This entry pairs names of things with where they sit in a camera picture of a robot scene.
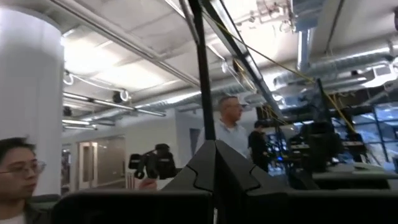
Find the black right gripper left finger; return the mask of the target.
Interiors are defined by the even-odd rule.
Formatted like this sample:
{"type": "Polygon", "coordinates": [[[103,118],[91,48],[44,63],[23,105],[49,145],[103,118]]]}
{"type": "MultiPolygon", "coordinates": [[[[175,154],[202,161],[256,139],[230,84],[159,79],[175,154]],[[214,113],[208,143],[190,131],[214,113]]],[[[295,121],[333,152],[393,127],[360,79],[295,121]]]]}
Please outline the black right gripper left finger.
{"type": "Polygon", "coordinates": [[[203,190],[212,192],[215,178],[215,141],[205,141],[188,164],[162,191],[203,190]]]}

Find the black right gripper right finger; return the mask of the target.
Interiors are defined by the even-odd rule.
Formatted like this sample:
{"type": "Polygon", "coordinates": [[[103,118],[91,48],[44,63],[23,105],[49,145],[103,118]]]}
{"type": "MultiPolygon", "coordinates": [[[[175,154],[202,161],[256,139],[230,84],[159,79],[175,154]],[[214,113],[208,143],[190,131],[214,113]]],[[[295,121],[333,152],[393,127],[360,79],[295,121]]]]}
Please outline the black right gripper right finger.
{"type": "Polygon", "coordinates": [[[230,183],[243,192],[285,192],[289,190],[282,180],[244,158],[223,141],[215,141],[217,171],[222,183],[230,183]]]}

